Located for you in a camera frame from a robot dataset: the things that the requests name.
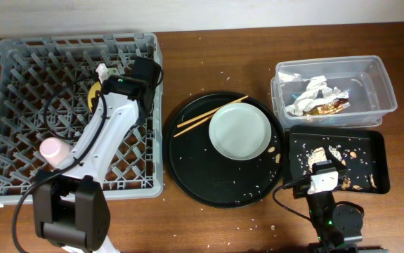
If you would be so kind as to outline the brown gold snack wrapper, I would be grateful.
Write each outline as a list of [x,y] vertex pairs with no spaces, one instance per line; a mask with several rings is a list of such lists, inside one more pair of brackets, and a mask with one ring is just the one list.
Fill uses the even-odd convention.
[[350,103],[347,98],[337,98],[332,102],[328,102],[324,105],[317,105],[312,110],[304,112],[304,115],[307,116],[316,116],[316,115],[331,115],[338,113],[347,107],[350,106]]

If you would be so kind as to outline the white paper napkin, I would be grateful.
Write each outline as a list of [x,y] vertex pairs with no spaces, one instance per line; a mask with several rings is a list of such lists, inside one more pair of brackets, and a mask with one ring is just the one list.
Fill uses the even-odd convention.
[[291,105],[286,105],[284,111],[291,116],[302,117],[304,112],[312,110],[317,105],[324,105],[337,98],[349,98],[349,90],[331,88],[327,85],[325,76],[312,77],[306,90],[299,95]]

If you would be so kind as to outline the yellow plastic bowl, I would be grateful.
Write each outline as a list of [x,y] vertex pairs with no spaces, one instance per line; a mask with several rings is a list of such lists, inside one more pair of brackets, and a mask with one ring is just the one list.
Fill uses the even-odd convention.
[[89,93],[87,96],[87,103],[91,113],[94,113],[94,111],[96,110],[98,104],[98,97],[96,93],[97,91],[100,91],[100,89],[101,89],[100,82],[94,83],[89,89]]

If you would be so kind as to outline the pink plastic cup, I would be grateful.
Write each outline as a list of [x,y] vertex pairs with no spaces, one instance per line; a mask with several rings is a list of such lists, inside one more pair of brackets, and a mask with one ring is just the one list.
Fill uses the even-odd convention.
[[71,151],[71,146],[56,137],[46,138],[39,146],[42,157],[53,167],[62,162]]

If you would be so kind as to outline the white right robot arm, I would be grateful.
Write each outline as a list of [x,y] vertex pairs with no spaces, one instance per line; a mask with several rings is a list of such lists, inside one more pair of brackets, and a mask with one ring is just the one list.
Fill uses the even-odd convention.
[[[313,172],[277,187],[272,198],[283,209],[309,221],[316,231],[318,241],[308,244],[306,251],[312,253],[344,252],[388,252],[382,247],[359,247],[363,240],[364,209],[348,201],[337,202],[333,192],[339,188],[341,173],[346,167],[331,160],[316,162]],[[309,215],[305,216],[285,206],[276,198],[282,189],[309,185],[305,198]]]

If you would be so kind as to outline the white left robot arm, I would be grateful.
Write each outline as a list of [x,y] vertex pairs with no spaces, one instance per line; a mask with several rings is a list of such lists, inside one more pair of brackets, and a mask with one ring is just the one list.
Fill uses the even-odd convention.
[[69,145],[69,137],[52,133],[39,146],[54,170],[38,171],[15,206],[11,236],[19,252],[24,248],[18,239],[18,216],[29,196],[38,238],[66,252],[116,252],[107,235],[110,210],[103,182],[127,132],[152,113],[164,71],[153,59],[137,56],[128,74],[111,74],[100,64],[92,77],[92,118],[83,134]]

